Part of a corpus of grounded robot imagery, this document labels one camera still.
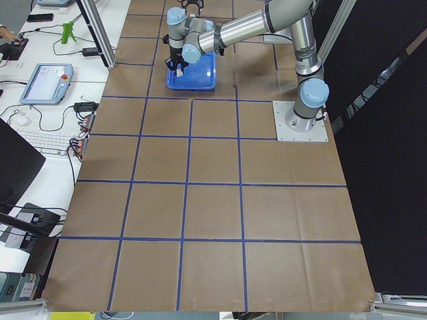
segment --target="device screen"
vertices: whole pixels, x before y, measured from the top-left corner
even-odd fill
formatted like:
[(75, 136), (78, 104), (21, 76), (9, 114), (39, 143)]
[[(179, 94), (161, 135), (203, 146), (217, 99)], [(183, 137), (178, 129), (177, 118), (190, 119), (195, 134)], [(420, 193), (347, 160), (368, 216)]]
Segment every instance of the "device screen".
[(38, 21), (52, 21), (53, 13), (43, 13), (40, 15), (29, 15), (27, 18), (28, 22), (38, 22)]
[(40, 66), (25, 98), (28, 100), (51, 100), (64, 73), (65, 67), (63, 65)]

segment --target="white mouse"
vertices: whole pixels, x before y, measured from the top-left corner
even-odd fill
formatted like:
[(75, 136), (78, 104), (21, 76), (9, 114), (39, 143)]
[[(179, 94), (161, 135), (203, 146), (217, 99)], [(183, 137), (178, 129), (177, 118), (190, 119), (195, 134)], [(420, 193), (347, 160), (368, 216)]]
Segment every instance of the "white mouse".
[(31, 123), (30, 118), (26, 117), (25, 115), (20, 116), (17, 119), (17, 122), (22, 126), (25, 127), (26, 125), (29, 125)]

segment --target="table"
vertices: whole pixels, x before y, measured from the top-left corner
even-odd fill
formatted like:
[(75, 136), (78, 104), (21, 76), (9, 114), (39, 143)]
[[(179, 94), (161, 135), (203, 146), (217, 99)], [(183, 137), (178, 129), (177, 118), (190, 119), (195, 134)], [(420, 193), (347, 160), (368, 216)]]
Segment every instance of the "table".
[[(105, 24), (109, 40), (114, 46), (116, 46), (119, 41), (119, 35), (123, 27), (129, 2), (129, 0), (101, 0), (97, 5), (101, 18), (104, 21), (109, 21), (113, 18), (115, 20), (114, 24)], [(58, 8), (40, 7), (38, 5), (34, 7), (32, 14), (48, 13), (52, 11), (54, 11), (55, 15), (53, 21), (46, 23), (25, 23), (21, 31), (68, 22), (79, 14), (79, 9), (75, 3), (69, 7), (66, 14), (60, 13)], [(62, 28), (59, 27), (46, 30), (62, 32), (61, 29)], [(75, 23), (74, 30), (76, 36), (91, 39), (91, 35), (82, 18)], [(62, 100), (59, 105), (37, 106), (43, 113), (43, 128), (54, 129), (58, 127), (61, 124), (63, 110), (73, 105), (75, 102), (100, 101), (108, 70), (99, 57), (84, 58), (80, 54), (56, 56), (51, 46), (46, 44), (50, 44), (54, 40), (59, 39), (59, 36), (41, 33), (28, 33), (25, 36), (30, 38), (27, 47), (18, 61), (9, 61), (6, 66), (0, 69), (0, 81), (28, 81), (37, 63), (72, 63), (74, 66), (74, 76), (64, 100)], [(83, 43), (81, 41), (74, 44), (73, 41), (70, 41), (67, 50), (76, 51), (87, 46), (91, 47), (94, 46), (94, 44)], [(19, 98), (24, 90), (23, 85), (0, 84), (0, 89), (4, 89), (4, 93), (0, 97), (0, 113), (10, 105), (19, 104)], [(38, 113), (29, 111), (28, 107), (21, 107), (20, 109), (32, 120), (32, 123), (28, 125), (27, 128), (37, 129), (37, 122), (39, 119)], [(10, 112), (11, 110), (5, 114), (3, 117), (4, 120), (7, 120)], [(18, 126), (14, 118), (12, 118), (11, 126)], [(64, 127), (60, 132), (79, 133), (79, 125), (77, 124), (77, 119), (72, 110), (67, 112)], [(80, 162), (77, 161), (77, 159), (72, 159), (72, 163), (77, 176), (80, 170)], [(40, 207), (61, 207), (67, 209), (72, 193), (73, 183), (68, 160), (47, 157), (38, 176), (17, 205), (24, 205), (26, 202), (30, 202)], [(15, 208), (10, 214), (16, 216), (18, 212), (19, 209)], [(54, 235), (59, 231), (60, 227), (56, 227), (52, 231), (52, 234)], [(28, 258), (28, 253), (18, 249), (6, 248), (3, 243), (0, 243), (1, 271), (23, 272)]]
[[(222, 0), (217, 22), (262, 1)], [(374, 298), (329, 123), (278, 143), (293, 49), (253, 38), (207, 92), (165, 86), (175, 1), (133, 0), (44, 297), (52, 310), (367, 311)]]

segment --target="green clamp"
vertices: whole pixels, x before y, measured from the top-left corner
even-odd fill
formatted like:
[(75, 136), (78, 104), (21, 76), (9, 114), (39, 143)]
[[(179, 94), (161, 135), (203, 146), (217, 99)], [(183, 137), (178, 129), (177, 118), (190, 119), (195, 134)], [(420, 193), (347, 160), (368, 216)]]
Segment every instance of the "green clamp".
[(74, 22), (72, 21), (62, 24), (63, 31), (62, 31), (61, 43), (63, 45), (68, 43), (69, 37), (71, 37), (74, 40), (74, 42), (77, 42), (73, 34), (73, 26), (74, 26)]

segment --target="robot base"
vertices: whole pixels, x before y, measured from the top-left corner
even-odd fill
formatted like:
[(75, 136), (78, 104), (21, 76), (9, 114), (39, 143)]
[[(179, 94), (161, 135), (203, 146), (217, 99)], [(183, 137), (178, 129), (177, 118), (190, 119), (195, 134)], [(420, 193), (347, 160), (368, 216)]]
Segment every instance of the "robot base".
[(323, 120), (316, 121), (313, 129), (300, 133), (288, 127), (285, 122), (285, 115), (294, 107), (293, 101), (273, 101), (274, 123), (276, 124), (276, 135), (278, 141), (286, 142), (328, 142), (325, 123)]

